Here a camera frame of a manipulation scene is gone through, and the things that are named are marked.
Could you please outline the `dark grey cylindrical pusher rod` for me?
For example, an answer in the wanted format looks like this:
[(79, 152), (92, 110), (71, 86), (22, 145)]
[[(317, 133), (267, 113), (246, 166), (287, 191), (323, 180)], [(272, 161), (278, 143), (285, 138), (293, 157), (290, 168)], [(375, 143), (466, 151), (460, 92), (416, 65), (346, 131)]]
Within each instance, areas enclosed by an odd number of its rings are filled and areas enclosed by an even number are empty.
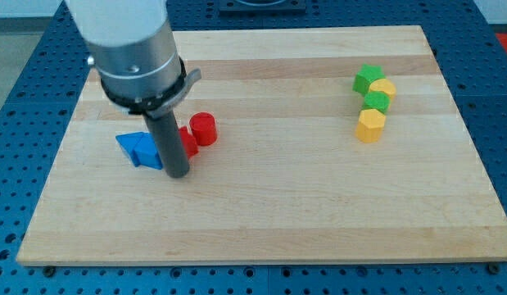
[(172, 111), (158, 118), (143, 114), (166, 174), (174, 179), (183, 178), (190, 170), (179, 127)]

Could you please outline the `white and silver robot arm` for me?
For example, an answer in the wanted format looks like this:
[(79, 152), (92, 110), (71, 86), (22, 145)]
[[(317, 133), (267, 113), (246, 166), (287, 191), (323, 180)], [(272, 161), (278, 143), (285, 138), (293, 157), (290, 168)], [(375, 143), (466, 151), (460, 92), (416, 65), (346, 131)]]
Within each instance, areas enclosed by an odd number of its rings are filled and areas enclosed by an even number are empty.
[(110, 101), (141, 115), (166, 174), (190, 170), (174, 108), (201, 79), (187, 71), (170, 26), (166, 0), (66, 0)]

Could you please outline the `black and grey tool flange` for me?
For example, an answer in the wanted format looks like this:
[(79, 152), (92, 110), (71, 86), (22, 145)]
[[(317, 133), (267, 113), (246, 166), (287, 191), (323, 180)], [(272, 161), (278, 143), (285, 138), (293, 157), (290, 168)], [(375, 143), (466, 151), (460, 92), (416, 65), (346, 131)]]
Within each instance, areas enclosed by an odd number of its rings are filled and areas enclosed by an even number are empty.
[(158, 118), (171, 112), (188, 95), (193, 85), (201, 79), (196, 68), (186, 73), (183, 60), (179, 57), (173, 66), (180, 72), (167, 71), (170, 64), (150, 75), (123, 77), (122, 79), (101, 79), (102, 89), (107, 97), (130, 115), (147, 114)]

